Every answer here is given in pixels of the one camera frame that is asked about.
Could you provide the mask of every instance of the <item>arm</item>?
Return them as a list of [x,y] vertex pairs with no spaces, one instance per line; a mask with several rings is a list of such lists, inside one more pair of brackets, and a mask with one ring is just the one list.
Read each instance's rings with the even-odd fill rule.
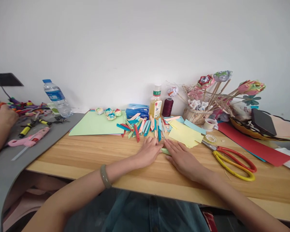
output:
[[288,227],[261,209],[239,191],[224,182],[217,173],[205,168],[188,152],[185,145],[170,140],[165,145],[172,157],[166,158],[189,179],[196,181],[216,193],[245,224],[250,231],[284,232]]
[[0,149],[6,142],[12,126],[18,119],[17,113],[8,108],[8,105],[2,105],[0,108]]
[[[163,144],[159,145],[156,138],[149,137],[136,155],[106,166],[109,182],[113,183],[132,170],[150,165],[162,147]],[[23,232],[63,231],[69,217],[104,189],[99,170],[73,181],[48,198]]]

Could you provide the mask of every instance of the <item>yellow bottle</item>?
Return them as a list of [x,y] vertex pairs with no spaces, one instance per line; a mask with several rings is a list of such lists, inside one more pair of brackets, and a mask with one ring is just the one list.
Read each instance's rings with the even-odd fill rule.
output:
[[153,118],[160,118],[162,113],[161,85],[155,85],[153,96],[150,99],[149,114]]

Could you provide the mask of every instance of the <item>red scissors handle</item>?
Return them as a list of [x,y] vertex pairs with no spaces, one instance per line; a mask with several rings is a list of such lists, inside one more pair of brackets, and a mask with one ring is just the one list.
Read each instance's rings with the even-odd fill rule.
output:
[[[256,166],[245,156],[243,156],[241,153],[238,153],[237,151],[234,151],[232,149],[229,148],[225,148],[225,147],[217,147],[217,151],[226,154],[228,157],[230,157],[233,161],[235,161],[237,164],[239,164],[240,166],[248,169],[251,172],[256,172],[257,168]],[[229,152],[232,152],[233,154],[236,154],[237,156],[239,156],[240,158],[242,158],[243,160],[245,160],[246,163],[248,163],[248,165],[250,166],[250,168],[248,168],[246,165],[242,164],[238,159],[236,159],[233,155],[231,155]]]

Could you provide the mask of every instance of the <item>scissors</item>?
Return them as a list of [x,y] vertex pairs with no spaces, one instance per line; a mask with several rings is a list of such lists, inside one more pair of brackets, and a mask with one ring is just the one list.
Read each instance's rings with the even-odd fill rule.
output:
[[[218,160],[218,162],[222,165],[222,167],[224,167],[232,175],[234,175],[237,178],[240,178],[242,180],[246,180],[246,181],[254,181],[256,179],[255,176],[254,176],[254,174],[253,174],[253,172],[256,172],[257,171],[257,168],[256,168],[256,166],[247,157],[245,157],[242,154],[238,153],[237,151],[234,151],[234,150],[229,149],[229,148],[219,147],[219,146],[218,147],[215,147],[214,145],[212,145],[210,143],[207,143],[205,141],[202,141],[202,143],[204,143],[209,149],[211,149],[213,151],[213,155]],[[223,154],[226,154],[228,157],[230,157],[236,163],[232,162],[231,160],[227,159],[226,157],[223,157],[219,152],[221,152]],[[245,160],[246,163],[248,163],[248,165],[250,166],[250,168],[248,168],[247,166],[245,166],[244,164],[242,164],[238,159],[236,159],[229,152],[232,152],[233,154],[236,154],[240,158],[242,158],[243,160]],[[246,172],[249,175],[249,177],[244,177],[244,176],[241,176],[241,175],[237,174],[232,169],[230,169],[228,166],[226,166],[222,160],[224,160],[225,162],[227,162],[229,164],[232,164],[233,166],[235,166],[235,167],[243,170],[244,172]]]

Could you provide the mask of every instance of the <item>gray mat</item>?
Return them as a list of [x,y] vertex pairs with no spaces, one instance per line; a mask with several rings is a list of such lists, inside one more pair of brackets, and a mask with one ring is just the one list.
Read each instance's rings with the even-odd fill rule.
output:
[[[13,186],[13,183],[17,179],[18,175],[24,170],[30,163],[32,163],[43,152],[49,149],[55,144],[62,136],[64,136],[72,127],[74,127],[84,116],[84,114],[76,113],[69,117],[69,122],[62,124],[53,124],[50,131],[46,134],[41,141],[36,145],[26,150],[17,160],[11,161],[24,146],[9,147],[0,152],[0,232],[2,231],[2,210],[5,199]],[[24,125],[26,122],[17,123],[11,130],[8,141],[12,139],[19,139],[18,134],[23,128],[20,125]],[[32,128],[28,134],[34,134],[40,129],[45,127],[43,124],[37,124]]]

